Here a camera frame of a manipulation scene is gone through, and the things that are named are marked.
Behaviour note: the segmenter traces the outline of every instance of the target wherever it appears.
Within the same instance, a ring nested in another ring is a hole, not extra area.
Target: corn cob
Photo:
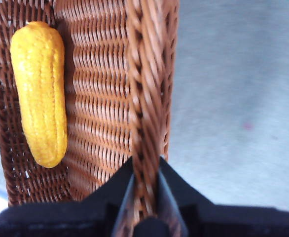
[[[46,168],[55,167],[67,148],[64,51],[58,31],[43,22],[17,30],[10,47],[23,132]]]

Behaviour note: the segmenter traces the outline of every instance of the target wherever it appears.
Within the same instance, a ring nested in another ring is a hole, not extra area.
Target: black object
[[[129,159],[105,185],[82,202],[10,207],[0,214],[0,236],[110,236],[115,222],[120,221],[117,220],[120,218],[118,213],[132,174],[132,160]],[[170,213],[182,218],[184,223],[181,220],[178,223],[187,228],[189,236],[289,237],[289,212],[274,208],[214,205],[162,159],[159,176],[158,208],[163,206],[161,200],[165,200],[166,194],[171,196],[168,206],[174,206],[174,200],[177,206],[172,207]],[[133,236],[151,236],[153,230],[161,236],[170,235],[172,230],[162,210],[159,219],[140,222]]]

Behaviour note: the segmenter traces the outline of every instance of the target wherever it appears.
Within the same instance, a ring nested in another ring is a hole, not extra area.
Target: wicker basket
[[[13,33],[30,21],[57,28],[66,48],[69,142],[52,169],[30,153],[10,60]],[[0,152],[9,205],[82,200],[132,155],[139,216],[154,212],[177,21],[176,0],[0,0]]]

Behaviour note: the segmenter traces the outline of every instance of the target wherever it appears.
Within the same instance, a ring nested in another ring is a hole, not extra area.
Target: gray surface
[[[180,175],[216,203],[289,210],[289,1],[182,0],[174,85]]]

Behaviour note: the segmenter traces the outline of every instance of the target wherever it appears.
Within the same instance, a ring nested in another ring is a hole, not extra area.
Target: brown wicker
[[[68,149],[37,165],[23,134],[10,38],[26,22],[56,27],[66,48]],[[177,0],[0,0],[0,151],[9,205],[82,200],[133,156],[135,218],[155,213],[167,158]]]

